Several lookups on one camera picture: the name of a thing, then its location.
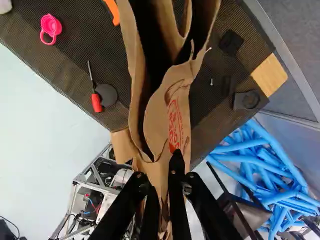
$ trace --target aluminum frame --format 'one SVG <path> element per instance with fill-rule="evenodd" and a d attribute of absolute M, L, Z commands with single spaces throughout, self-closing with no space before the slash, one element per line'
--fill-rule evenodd
<path fill-rule="evenodd" d="M 97 226 L 95 223 L 92 224 L 88 224 L 82 228 L 77 229 L 76 231 L 73 231 L 69 234 L 67 234 L 68 231 L 68 226 L 69 226 L 69 216 L 72 214 L 72 209 L 75 205 L 75 199 L 76 199 L 76 195 L 79 191 L 79 189 L 81 187 L 85 187 L 87 189 L 91 189 L 93 191 L 97 191 L 100 193 L 103 193 L 104 195 L 107 194 L 112 194 L 112 195 L 118 195 L 120 193 L 119 190 L 113 189 L 111 187 L 108 187 L 105 185 L 104 181 L 101 179 L 98 170 L 95 166 L 96 161 L 99 158 L 104 158 L 107 161 L 113 161 L 115 162 L 115 160 L 110 159 L 109 156 L 109 152 L 112 148 L 112 145 L 109 143 L 91 162 L 88 166 L 86 166 L 83 171 L 81 171 L 72 181 L 72 188 L 71 188 L 71 194 L 70 194 L 70 198 L 69 198 L 69 203 L 68 203 L 68 208 L 67 208 L 67 212 L 65 213 L 64 217 L 62 218 L 61 222 L 59 223 L 59 225 L 56 227 L 56 229 L 54 230 L 54 232 L 52 233 L 52 235 L 50 236 L 50 238 L 48 240 L 56 240 L 58 238 L 59 233 L 62 232 L 62 230 L 64 229 L 64 233 L 62 236 L 59 237 L 59 240 L 69 240 L 74 238 L 77 235 L 83 234 L 87 231 L 91 231 L 93 229 L 95 229 L 95 227 Z M 99 184 L 95 184 L 92 182 L 89 182 L 86 178 L 86 174 L 88 172 L 91 172 L 94 176 L 94 178 L 98 181 Z"/>

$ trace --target pink cap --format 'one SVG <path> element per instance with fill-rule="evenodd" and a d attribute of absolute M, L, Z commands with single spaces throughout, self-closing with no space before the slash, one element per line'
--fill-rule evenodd
<path fill-rule="evenodd" d="M 41 18 L 41 32 L 40 32 L 40 40 L 46 45 L 53 45 L 56 42 L 57 35 L 61 34 L 62 25 L 58 19 L 56 19 L 51 14 L 44 15 Z M 51 42 L 46 42 L 44 40 L 44 33 L 48 34 L 52 37 Z"/>

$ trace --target metal frame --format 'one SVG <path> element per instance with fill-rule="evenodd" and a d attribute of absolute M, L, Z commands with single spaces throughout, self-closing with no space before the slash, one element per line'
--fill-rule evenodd
<path fill-rule="evenodd" d="M 243 1 L 248 6 L 250 11 L 254 14 L 256 19 L 259 21 L 261 27 L 263 28 L 264 32 L 272 41 L 273 45 L 276 48 L 276 51 L 280 55 L 284 64 L 286 65 L 289 72 L 291 73 L 294 81 L 296 82 L 299 89 L 301 90 L 305 100 L 309 104 L 317 121 L 316 122 L 310 121 L 303 118 L 293 117 L 290 115 L 285 115 L 285 114 L 267 111 L 267 110 L 261 110 L 260 113 L 270 115 L 276 118 L 281 118 L 295 124 L 309 126 L 313 129 L 320 130 L 320 103 L 317 100 L 312 88 L 310 87 L 305 75 L 300 69 L 297 61 L 295 60 L 294 56 L 292 55 L 289 48 L 287 47 L 285 41 L 282 39 L 281 35 L 277 31 L 274 24 L 271 22 L 270 18 L 268 17 L 267 13 L 264 11 L 264 9 L 262 8 L 258 0 L 243 0 Z"/>
<path fill-rule="evenodd" d="M 75 199 L 76 199 L 76 195 L 77 192 L 79 191 L 79 189 L 81 187 L 85 187 L 87 189 L 91 189 L 94 191 L 98 191 L 103 193 L 104 195 L 106 194 L 112 194 L 112 195 L 118 195 L 119 194 L 119 190 L 110 188 L 108 186 L 105 185 L 105 183 L 103 182 L 103 180 L 101 179 L 98 170 L 95 166 L 96 161 L 99 158 L 104 158 L 106 160 L 109 161 L 113 161 L 115 162 L 115 160 L 108 158 L 107 156 L 109 155 L 109 152 L 111 150 L 111 144 L 109 143 L 93 160 L 92 162 L 86 166 L 84 168 L 84 170 L 82 172 L 80 172 L 72 181 L 72 190 L 71 190 L 71 195 L 70 195 L 70 199 L 69 199 L 69 204 L 68 204 L 68 208 L 67 208 L 67 212 L 65 213 L 63 219 L 61 220 L 61 222 L 59 223 L 59 225 L 57 226 L 57 228 L 54 230 L 54 232 L 52 233 L 52 235 L 50 236 L 49 240 L 55 240 L 58 237 L 58 234 L 60 232 L 62 232 L 62 230 L 64 229 L 64 235 L 62 237 L 59 238 L 59 240 L 69 240 L 74 238 L 77 235 L 83 234 L 87 231 L 91 231 L 93 230 L 97 225 L 95 223 L 92 224 L 88 224 L 87 226 L 84 226 L 74 232 L 71 232 L 69 234 L 67 234 L 68 232 L 68 226 L 69 226 L 69 216 L 72 214 L 72 209 L 74 207 L 75 204 Z M 87 181 L 86 178 L 86 174 L 91 171 L 94 178 L 98 181 L 98 184 L 92 183 Z"/>

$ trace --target orange object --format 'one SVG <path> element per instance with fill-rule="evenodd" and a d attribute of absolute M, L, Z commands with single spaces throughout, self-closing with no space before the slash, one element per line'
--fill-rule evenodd
<path fill-rule="evenodd" d="M 115 0 L 102 0 L 102 1 L 107 5 L 107 7 L 109 8 L 109 10 L 113 16 L 113 20 L 112 20 L 113 25 L 114 26 L 119 25 L 119 23 L 120 23 L 119 10 L 118 10 L 118 7 L 117 7 Z"/>

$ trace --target white floor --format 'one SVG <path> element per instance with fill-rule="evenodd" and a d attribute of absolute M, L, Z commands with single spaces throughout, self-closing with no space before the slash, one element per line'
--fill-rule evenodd
<path fill-rule="evenodd" d="M 0 215 L 28 240 L 45 240 L 72 179 L 110 135 L 1 44 L 0 56 Z"/>

